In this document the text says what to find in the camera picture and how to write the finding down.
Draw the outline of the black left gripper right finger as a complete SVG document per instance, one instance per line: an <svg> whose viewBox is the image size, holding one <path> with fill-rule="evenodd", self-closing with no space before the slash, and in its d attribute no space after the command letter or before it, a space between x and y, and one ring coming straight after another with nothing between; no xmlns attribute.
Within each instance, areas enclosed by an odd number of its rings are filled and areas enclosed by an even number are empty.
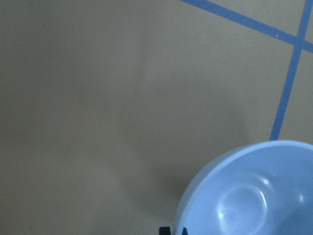
<svg viewBox="0 0 313 235"><path fill-rule="evenodd" d="M188 235L188 231L186 228L183 228L182 235Z"/></svg>

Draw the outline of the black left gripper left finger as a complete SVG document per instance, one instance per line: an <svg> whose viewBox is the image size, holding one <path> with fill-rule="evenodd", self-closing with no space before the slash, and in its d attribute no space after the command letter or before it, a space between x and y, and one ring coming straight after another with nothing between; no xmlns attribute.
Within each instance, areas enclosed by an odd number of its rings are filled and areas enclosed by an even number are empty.
<svg viewBox="0 0 313 235"><path fill-rule="evenodd" d="M158 230L159 235L171 235L170 227L159 227Z"/></svg>

